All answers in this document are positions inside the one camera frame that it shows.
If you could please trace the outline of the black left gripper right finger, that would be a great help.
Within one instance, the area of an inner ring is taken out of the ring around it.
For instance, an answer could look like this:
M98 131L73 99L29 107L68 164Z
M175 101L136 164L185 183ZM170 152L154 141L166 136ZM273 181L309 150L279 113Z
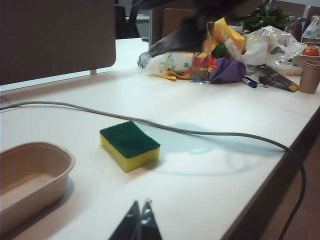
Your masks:
M140 239L141 240L162 240L155 215L151 207L152 200L147 198L142 207L140 215Z

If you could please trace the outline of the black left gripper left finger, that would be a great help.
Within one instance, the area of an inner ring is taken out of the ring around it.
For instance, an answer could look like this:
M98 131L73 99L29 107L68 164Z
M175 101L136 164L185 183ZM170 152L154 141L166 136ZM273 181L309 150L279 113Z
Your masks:
M137 200L133 202L109 240L137 240L140 221L140 207Z

